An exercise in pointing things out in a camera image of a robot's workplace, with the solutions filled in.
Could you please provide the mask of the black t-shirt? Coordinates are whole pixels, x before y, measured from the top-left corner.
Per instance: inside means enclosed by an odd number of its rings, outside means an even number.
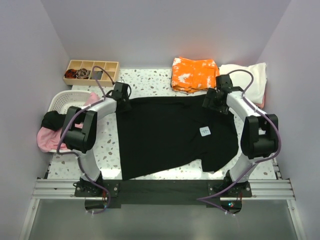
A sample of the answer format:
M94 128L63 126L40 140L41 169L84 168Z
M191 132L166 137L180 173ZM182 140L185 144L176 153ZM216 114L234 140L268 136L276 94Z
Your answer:
M117 112L121 175L130 180L201 161L216 172L238 153L232 113L203 107L204 95L141 97Z

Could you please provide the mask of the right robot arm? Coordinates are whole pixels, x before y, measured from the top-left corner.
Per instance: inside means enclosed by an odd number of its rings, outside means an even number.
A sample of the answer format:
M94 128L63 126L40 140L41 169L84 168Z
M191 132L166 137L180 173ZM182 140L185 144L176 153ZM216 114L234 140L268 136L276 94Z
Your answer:
M271 160L280 153L282 143L278 117L260 110L239 87L210 88L202 106L221 114L227 114L231 108L243 121L241 154L226 174L230 180L222 185L223 192L233 197L241 190L240 183L249 180L259 163Z

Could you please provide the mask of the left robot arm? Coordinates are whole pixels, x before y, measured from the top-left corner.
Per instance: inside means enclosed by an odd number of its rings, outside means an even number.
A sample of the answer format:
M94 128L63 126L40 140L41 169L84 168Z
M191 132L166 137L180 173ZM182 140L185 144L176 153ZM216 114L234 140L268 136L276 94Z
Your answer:
M99 196L104 190L100 181L102 173L93 151L98 121L110 114L129 110L131 93L129 84L117 81L100 100L82 107L71 106L67 110L56 152L75 155L80 178L87 181L85 189L92 196Z

